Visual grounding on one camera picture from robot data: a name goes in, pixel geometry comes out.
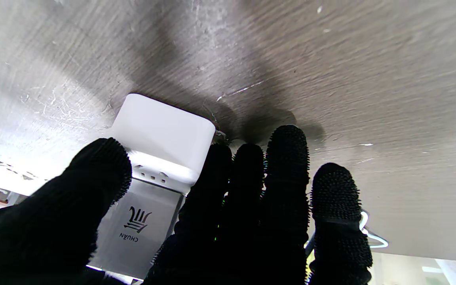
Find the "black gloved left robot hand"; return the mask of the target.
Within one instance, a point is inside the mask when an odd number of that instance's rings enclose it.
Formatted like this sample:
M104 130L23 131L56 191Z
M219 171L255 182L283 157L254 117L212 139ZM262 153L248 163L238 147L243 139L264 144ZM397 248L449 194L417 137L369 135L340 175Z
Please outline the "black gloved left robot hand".
M123 146L100 138L63 173L18 205L0 209L0 285L121 285L87 266L97 229L128 191ZM201 175L160 247L145 285L303 285L310 218L310 285L366 285L372 252L360 230L359 191L349 170L322 165L313 177L304 132L282 125L235 155L210 146Z

